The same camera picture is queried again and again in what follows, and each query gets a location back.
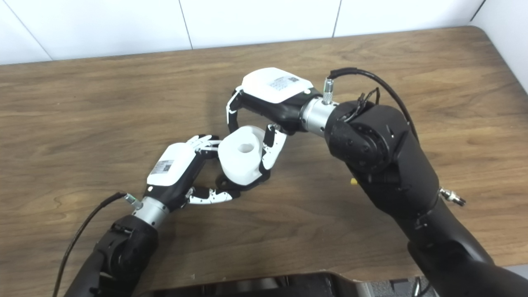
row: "white object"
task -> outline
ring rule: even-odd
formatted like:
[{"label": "white object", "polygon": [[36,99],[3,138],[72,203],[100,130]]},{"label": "white object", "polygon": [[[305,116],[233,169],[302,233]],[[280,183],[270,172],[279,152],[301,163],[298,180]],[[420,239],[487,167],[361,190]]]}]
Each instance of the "white object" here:
[{"label": "white object", "polygon": [[313,87],[310,81],[274,67],[255,70],[242,80],[246,94],[270,103],[280,103]]},{"label": "white object", "polygon": [[216,190],[209,189],[209,197],[207,198],[200,198],[193,196],[192,194],[189,196],[189,204],[214,204],[214,203],[222,203],[226,201],[233,200],[233,197],[229,195],[227,192],[220,192],[217,193]]},{"label": "white object", "polygon": [[54,60],[191,49],[178,1],[5,2]]},{"label": "white object", "polygon": [[270,170],[273,165],[275,165],[275,161],[277,160],[277,157],[279,156],[280,152],[282,151],[282,148],[284,147],[284,143],[286,142],[287,136],[288,135],[280,132],[278,129],[275,129],[273,137],[273,146],[267,146],[266,144],[264,144],[264,151],[266,152],[264,156],[262,156],[262,165],[264,166],[264,169]]},{"label": "white object", "polygon": [[0,64],[50,61],[9,7],[0,1]]},{"label": "white object", "polygon": [[228,179],[239,185],[249,185],[262,174],[264,130],[255,126],[240,127],[218,146],[218,157]]},{"label": "white object", "polygon": [[463,26],[482,1],[342,0],[334,36]]},{"label": "white object", "polygon": [[528,1],[487,0],[471,24],[486,32],[528,92]]},{"label": "white object", "polygon": [[[202,49],[330,38],[334,31],[340,1],[181,0],[180,2],[193,48]],[[299,56],[297,50],[289,54],[296,58]],[[276,54],[270,54],[269,58],[274,59],[274,55]]]},{"label": "white object", "polygon": [[147,184],[168,186],[175,184],[196,157],[189,143],[169,145],[147,177]]}]

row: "silver cylindrical connector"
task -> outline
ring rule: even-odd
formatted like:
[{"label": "silver cylindrical connector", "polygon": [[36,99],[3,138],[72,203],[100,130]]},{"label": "silver cylindrical connector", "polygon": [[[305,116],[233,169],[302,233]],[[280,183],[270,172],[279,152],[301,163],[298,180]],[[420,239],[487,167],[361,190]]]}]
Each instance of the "silver cylindrical connector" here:
[{"label": "silver cylindrical connector", "polygon": [[325,79],[325,86],[323,88],[323,101],[324,105],[330,105],[332,98],[334,97],[334,80],[330,78]]},{"label": "silver cylindrical connector", "polygon": [[125,195],[124,198],[128,203],[130,203],[130,205],[132,205],[132,207],[134,207],[135,210],[139,210],[141,209],[141,207],[143,207],[143,203],[141,201],[137,200],[136,197],[128,193]]},{"label": "silver cylindrical connector", "polygon": [[316,97],[312,99],[303,109],[301,120],[303,128],[321,137],[325,137],[325,127],[330,114],[338,104],[330,102],[324,104],[324,98]]},{"label": "silver cylindrical connector", "polygon": [[143,207],[135,210],[132,215],[157,229],[168,215],[169,210],[163,203],[152,197],[143,197],[142,203]]}]

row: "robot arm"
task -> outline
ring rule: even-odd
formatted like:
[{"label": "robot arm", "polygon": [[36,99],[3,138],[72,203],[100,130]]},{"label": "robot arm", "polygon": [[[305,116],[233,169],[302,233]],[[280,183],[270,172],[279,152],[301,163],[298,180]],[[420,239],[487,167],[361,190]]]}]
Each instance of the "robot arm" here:
[{"label": "robot arm", "polygon": [[132,214],[115,221],[96,243],[65,296],[131,296],[157,248],[157,229],[170,212],[239,197],[238,191],[193,186],[205,161],[218,157],[219,143],[218,137],[197,135],[170,145],[149,174],[143,199],[125,195]]},{"label": "robot arm", "polygon": [[[260,69],[244,78],[231,103],[281,123],[289,135],[312,132],[323,137],[330,154],[347,165],[374,205],[403,230],[412,258],[440,296],[527,296],[528,280],[495,266],[441,199],[461,206],[465,203],[440,187],[405,107],[399,111],[377,100],[372,103],[364,95],[342,104],[332,101],[333,79],[342,74],[366,75],[393,97],[395,92],[364,70],[346,68],[332,73],[321,95],[299,77],[275,68]],[[270,89],[289,78],[295,78],[294,82],[283,84],[280,91],[296,93],[271,101]],[[293,85],[297,88],[288,93],[286,89]]]}]

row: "black plastic part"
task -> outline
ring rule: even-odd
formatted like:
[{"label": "black plastic part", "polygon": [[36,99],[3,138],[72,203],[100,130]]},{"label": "black plastic part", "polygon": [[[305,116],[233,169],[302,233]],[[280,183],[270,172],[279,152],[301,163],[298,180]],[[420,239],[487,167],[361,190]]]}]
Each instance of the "black plastic part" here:
[{"label": "black plastic part", "polygon": [[117,220],[97,242],[65,297],[131,296],[157,245],[158,233],[151,225],[130,215]]},{"label": "black plastic part", "polygon": [[[301,123],[301,115],[304,106],[315,97],[322,97],[315,88],[310,88],[310,93],[304,92],[288,98],[280,103],[270,103],[250,94],[240,91],[231,103],[231,110],[238,110],[243,107],[251,112],[264,116],[272,122],[278,124],[287,135],[296,132],[306,132]],[[238,129],[237,114],[229,114],[229,132],[233,133]]]},{"label": "black plastic part", "polygon": [[275,126],[268,125],[266,128],[266,133],[264,134],[264,140],[262,142],[268,147],[273,147],[275,143]]},{"label": "black plastic part", "polygon": [[64,297],[94,297],[96,292],[91,288],[99,287],[99,274],[105,256],[94,250],[86,259],[77,276],[73,279]]},{"label": "black plastic part", "polygon": [[439,295],[528,296],[528,280],[495,266],[438,197],[438,177],[403,115],[376,105],[344,123],[356,105],[341,104],[331,114],[325,127],[328,148],[347,164],[374,205],[394,218]]},{"label": "black plastic part", "polygon": [[416,219],[398,219],[409,241],[417,248],[445,246],[457,243],[471,259],[493,264],[493,259],[475,237],[455,218],[443,200],[437,198],[427,214]]},{"label": "black plastic part", "polygon": [[528,280],[490,262],[472,259],[456,242],[409,253],[441,297],[526,297]]},{"label": "black plastic part", "polygon": [[325,128],[330,153],[347,164],[374,205],[390,216],[427,213],[437,199],[438,177],[401,112],[372,104],[343,122],[356,106],[346,102],[331,113]]},{"label": "black plastic part", "polygon": [[187,203],[185,195],[187,195],[188,190],[192,187],[194,180],[205,165],[205,160],[204,156],[197,154],[175,184],[169,186],[148,184],[143,195],[163,203],[170,212],[184,207]]},{"label": "black plastic part", "polygon": [[228,177],[225,176],[224,173],[220,174],[215,181],[216,187],[220,189],[221,191],[249,191],[253,189],[254,187],[262,184],[263,182],[267,181],[269,177],[271,176],[270,171],[266,171],[263,173],[259,178],[257,178],[255,181],[248,185],[241,185],[232,182]]}]

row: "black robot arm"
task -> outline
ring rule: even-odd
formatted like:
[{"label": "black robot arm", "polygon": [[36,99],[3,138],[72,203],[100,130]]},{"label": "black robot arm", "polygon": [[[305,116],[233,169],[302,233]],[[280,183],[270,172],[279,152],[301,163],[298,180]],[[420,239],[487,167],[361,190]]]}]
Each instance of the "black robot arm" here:
[{"label": "black robot arm", "polygon": [[374,205],[409,239],[408,249],[442,297],[527,296],[528,280],[492,258],[440,198],[438,177],[401,112],[340,104],[325,127],[330,153],[345,162]]},{"label": "black robot arm", "polygon": [[[275,76],[270,72],[260,69],[247,75],[230,100],[232,107],[245,107],[285,125],[290,135],[312,132],[324,137],[331,155],[346,164],[374,205],[403,230],[412,258],[440,296],[528,296],[528,280],[496,266],[441,199],[461,206],[465,203],[454,192],[440,187],[409,112],[386,82],[365,70],[337,69],[326,78],[322,96],[307,87],[288,99],[273,102],[268,97],[270,86],[285,78],[295,77],[298,84],[303,79],[281,70]],[[362,94],[357,101],[334,102],[334,79],[342,75],[375,80],[401,111],[379,105],[379,92],[376,103],[370,102],[369,97],[377,89],[367,96]],[[248,91],[244,89],[246,81],[250,82],[246,84]],[[290,86],[293,89],[295,84],[282,84],[280,91],[286,92]],[[227,108],[229,123],[229,104]],[[230,118],[233,129],[238,126],[234,112]]]}]

